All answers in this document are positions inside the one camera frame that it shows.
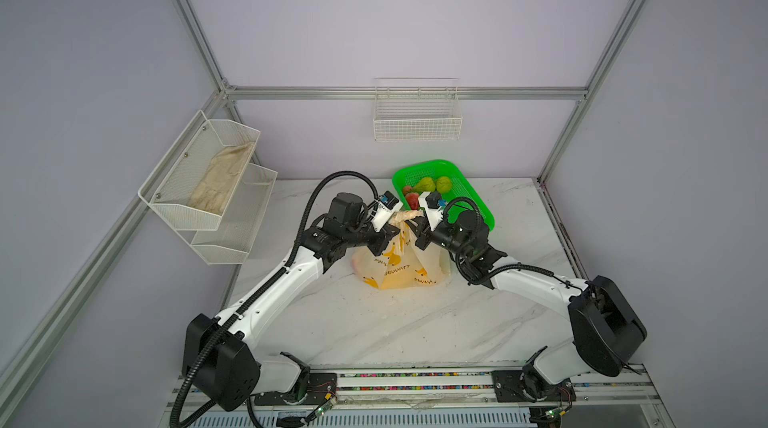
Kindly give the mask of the beige plastic bag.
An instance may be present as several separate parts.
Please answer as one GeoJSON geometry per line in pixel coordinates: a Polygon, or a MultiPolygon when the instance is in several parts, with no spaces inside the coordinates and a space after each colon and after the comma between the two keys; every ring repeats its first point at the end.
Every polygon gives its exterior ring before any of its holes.
{"type": "Polygon", "coordinates": [[[415,210],[399,212],[387,227],[397,227],[400,232],[381,255],[374,256],[366,247],[355,251],[351,266],[361,281],[379,290],[389,290],[432,287],[450,279],[448,252],[432,244],[425,249],[418,248],[415,245],[417,237],[408,221],[426,221],[426,216],[415,210]]]}

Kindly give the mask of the folded beige bags in shelf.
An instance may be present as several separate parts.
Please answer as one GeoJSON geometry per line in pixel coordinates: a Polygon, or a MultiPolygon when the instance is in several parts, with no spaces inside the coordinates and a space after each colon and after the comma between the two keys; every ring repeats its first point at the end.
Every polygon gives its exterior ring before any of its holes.
{"type": "Polygon", "coordinates": [[[223,215],[254,147],[255,142],[247,142],[228,146],[218,152],[193,190],[188,205],[204,212],[223,215]]]}

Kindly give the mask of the lower white mesh shelf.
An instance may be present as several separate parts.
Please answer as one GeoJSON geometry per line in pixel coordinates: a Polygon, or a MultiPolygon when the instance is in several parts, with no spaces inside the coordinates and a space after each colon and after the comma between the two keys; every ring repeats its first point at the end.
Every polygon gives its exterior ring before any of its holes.
{"type": "Polygon", "coordinates": [[[266,214],[277,172],[248,164],[220,226],[198,231],[191,248],[208,265],[242,264],[247,260],[266,214]]]}

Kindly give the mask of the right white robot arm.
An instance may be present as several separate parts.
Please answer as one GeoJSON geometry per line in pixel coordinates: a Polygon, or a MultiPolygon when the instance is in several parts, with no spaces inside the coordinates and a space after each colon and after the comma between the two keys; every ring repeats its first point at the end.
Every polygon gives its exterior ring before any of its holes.
{"type": "Polygon", "coordinates": [[[468,285],[522,296],[569,322],[563,341],[540,348],[522,368],[519,389],[531,401],[585,373],[619,376],[647,338],[647,329],[613,280],[566,277],[523,263],[489,243],[489,228],[477,214],[466,210],[451,223],[430,209],[407,225],[416,247],[447,250],[468,285]]]}

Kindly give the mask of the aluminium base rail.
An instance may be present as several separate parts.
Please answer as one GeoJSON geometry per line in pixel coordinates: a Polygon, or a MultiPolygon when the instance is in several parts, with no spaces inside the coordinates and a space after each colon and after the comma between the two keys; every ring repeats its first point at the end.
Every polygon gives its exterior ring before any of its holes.
{"type": "Polygon", "coordinates": [[[616,378],[582,374],[542,401],[523,395],[518,367],[328,368],[312,371],[298,403],[256,393],[240,407],[213,407],[197,427],[276,427],[313,416],[313,427],[671,427],[640,365],[616,378]]]}

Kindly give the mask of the white mesh shelf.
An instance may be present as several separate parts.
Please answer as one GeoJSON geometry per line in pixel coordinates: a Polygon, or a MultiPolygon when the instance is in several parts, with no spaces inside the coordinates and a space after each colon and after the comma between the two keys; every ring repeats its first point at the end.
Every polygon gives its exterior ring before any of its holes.
{"type": "Polygon", "coordinates": [[[198,231],[191,248],[208,265],[242,264],[247,260],[266,214],[277,172],[248,164],[220,226],[198,231]]]}
{"type": "Polygon", "coordinates": [[[229,119],[210,119],[198,111],[139,188],[138,196],[176,231],[214,231],[224,214],[192,208],[188,199],[218,152],[247,142],[255,142],[256,147],[259,138],[258,129],[229,119]]]}

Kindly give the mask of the green fake pear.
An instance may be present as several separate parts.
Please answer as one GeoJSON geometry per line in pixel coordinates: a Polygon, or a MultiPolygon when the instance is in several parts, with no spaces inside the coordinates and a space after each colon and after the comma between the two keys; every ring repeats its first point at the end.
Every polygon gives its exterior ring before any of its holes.
{"type": "Polygon", "coordinates": [[[414,186],[413,190],[418,193],[432,192],[436,190],[436,182],[432,177],[421,178],[414,186]]]}

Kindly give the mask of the upper white mesh shelf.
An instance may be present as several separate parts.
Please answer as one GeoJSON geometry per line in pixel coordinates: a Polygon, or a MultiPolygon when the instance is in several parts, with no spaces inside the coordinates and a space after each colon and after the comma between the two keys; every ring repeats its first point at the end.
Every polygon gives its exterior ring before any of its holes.
{"type": "Polygon", "coordinates": [[[259,138],[258,129],[229,119],[210,119],[198,111],[139,188],[138,196],[176,231],[214,231],[224,214],[192,208],[188,199],[218,152],[247,142],[255,142],[256,147],[259,138]]]}

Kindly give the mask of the red fake strawberry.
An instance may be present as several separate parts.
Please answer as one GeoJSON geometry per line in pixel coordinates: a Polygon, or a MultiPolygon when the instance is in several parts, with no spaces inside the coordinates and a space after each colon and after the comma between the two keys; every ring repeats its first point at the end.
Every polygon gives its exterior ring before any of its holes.
{"type": "Polygon", "coordinates": [[[405,196],[406,202],[411,210],[420,210],[420,193],[418,191],[410,191],[405,196]]]}

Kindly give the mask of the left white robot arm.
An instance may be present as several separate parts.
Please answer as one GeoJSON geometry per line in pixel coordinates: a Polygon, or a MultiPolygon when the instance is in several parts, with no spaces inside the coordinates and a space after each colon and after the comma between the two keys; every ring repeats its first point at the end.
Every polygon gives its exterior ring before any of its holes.
{"type": "Polygon", "coordinates": [[[187,327],[182,373],[174,401],[180,413],[192,389],[208,398],[203,408],[232,411],[252,395],[276,393],[289,403],[309,390],[310,368],[294,355],[261,356],[257,346],[270,324],[348,249],[380,254],[398,234],[390,219],[401,201],[385,192],[366,204],[352,193],[336,195],[328,212],[300,231],[298,246],[246,295],[213,317],[204,314],[187,327]]]}

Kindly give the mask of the green fake round fruit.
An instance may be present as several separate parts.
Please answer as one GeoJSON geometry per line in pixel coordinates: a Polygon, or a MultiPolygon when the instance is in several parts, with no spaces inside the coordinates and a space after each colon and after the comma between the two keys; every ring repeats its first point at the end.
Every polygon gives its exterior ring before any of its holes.
{"type": "Polygon", "coordinates": [[[435,180],[435,189],[441,194],[450,192],[452,188],[453,182],[448,176],[440,176],[435,180]]]}

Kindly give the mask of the green plastic basket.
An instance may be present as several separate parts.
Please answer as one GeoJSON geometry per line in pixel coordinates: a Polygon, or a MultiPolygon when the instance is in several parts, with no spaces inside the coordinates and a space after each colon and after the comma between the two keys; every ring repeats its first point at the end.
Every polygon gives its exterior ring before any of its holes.
{"type": "Polygon", "coordinates": [[[407,204],[406,194],[403,192],[406,186],[414,188],[423,178],[431,178],[435,184],[438,184],[437,180],[442,177],[449,178],[452,183],[451,189],[442,194],[442,198],[446,202],[456,197],[471,198],[477,204],[489,229],[494,230],[496,226],[495,217],[484,198],[477,192],[458,166],[451,161],[436,159],[412,164],[397,170],[392,175],[391,181],[394,188],[398,191],[400,199],[407,204]]]}

